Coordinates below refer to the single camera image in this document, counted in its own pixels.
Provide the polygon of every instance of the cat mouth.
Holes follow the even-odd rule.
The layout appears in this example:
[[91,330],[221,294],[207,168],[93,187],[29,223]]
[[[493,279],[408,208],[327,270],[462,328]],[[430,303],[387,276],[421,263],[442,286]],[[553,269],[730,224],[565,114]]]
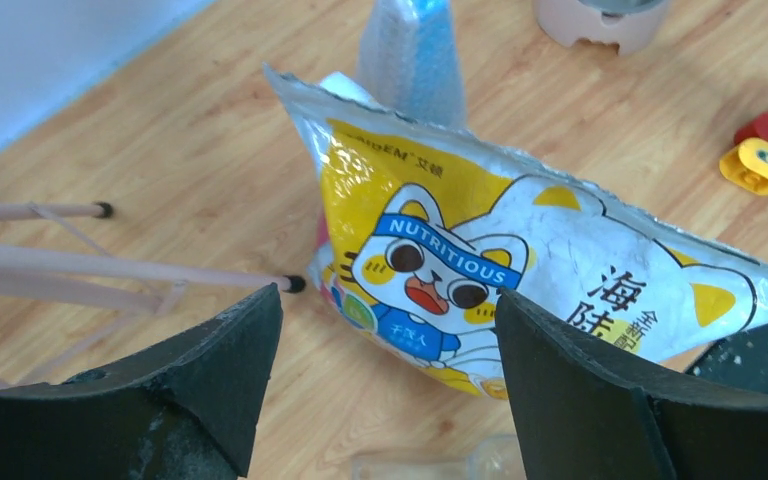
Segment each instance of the cat mouth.
[[434,283],[425,283],[417,277],[405,282],[405,294],[413,303],[434,315],[443,315],[449,311],[449,302],[437,294]]

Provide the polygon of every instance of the wooden floor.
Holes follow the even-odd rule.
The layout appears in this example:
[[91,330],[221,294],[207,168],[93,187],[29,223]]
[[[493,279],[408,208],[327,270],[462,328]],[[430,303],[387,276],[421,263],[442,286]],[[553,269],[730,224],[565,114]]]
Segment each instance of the wooden floor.
[[[310,81],[351,73],[370,3],[218,0],[0,155],[0,202],[110,201],[115,221],[75,224],[120,257],[302,272],[317,185],[261,62]],[[527,0],[454,3],[479,136],[768,261],[768,198],[717,170],[734,131],[768,109],[768,0],[676,0],[655,43],[623,58],[553,43]],[[0,242],[89,252],[45,222],[0,224]],[[246,294],[195,287],[173,314],[120,332],[50,380],[133,353]],[[249,478],[346,478],[359,451],[461,454],[513,431],[505,403],[456,393],[379,351],[315,290],[284,300]],[[19,378],[113,316],[0,297],[0,375]]]

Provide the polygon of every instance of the plastic bag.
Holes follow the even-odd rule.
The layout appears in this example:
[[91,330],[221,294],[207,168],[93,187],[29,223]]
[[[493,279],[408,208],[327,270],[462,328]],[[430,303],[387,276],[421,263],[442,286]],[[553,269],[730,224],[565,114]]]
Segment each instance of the plastic bag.
[[653,362],[768,323],[766,264],[467,131],[265,74],[319,176],[313,281],[449,386],[507,398],[502,288]]

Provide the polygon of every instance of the blue headband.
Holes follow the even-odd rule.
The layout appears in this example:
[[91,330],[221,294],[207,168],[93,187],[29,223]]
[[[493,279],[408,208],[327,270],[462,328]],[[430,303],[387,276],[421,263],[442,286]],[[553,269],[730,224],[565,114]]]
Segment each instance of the blue headband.
[[484,285],[516,288],[522,278],[520,272],[455,246],[416,217],[385,213],[381,215],[373,235],[413,240],[452,270]]

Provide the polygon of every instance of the black rubber foot cap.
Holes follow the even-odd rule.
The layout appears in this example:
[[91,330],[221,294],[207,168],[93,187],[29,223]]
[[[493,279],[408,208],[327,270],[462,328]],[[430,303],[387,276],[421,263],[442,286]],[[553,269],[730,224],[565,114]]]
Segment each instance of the black rubber foot cap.
[[95,202],[103,210],[101,214],[96,215],[95,218],[110,218],[113,216],[113,205],[107,202]]
[[300,293],[307,286],[307,280],[301,275],[285,275],[285,277],[290,281],[290,288],[284,290],[287,293]]

